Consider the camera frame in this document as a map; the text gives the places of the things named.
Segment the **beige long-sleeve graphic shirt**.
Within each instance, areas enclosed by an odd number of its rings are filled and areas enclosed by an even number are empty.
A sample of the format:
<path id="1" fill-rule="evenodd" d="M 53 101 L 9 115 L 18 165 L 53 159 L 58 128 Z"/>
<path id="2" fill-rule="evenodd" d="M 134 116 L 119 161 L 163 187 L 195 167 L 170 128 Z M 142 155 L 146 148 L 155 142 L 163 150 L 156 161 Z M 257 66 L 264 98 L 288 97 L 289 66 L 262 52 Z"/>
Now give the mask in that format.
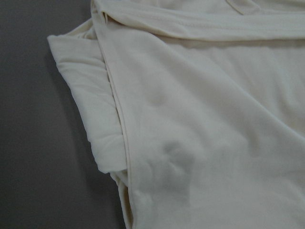
<path id="1" fill-rule="evenodd" d="M 304 228 L 304 1 L 93 0 L 48 43 L 127 228 Z"/>

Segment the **brown paper table cover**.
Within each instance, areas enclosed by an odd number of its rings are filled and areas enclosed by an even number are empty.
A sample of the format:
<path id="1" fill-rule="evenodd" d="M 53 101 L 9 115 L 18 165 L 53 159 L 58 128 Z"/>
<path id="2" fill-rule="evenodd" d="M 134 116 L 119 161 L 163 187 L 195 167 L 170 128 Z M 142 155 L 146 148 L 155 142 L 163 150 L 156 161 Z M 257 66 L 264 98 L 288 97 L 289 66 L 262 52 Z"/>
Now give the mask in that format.
<path id="1" fill-rule="evenodd" d="M 101 173 L 47 42 L 89 19 L 88 0 L 0 3 L 0 226 L 123 229 L 115 182 Z"/>

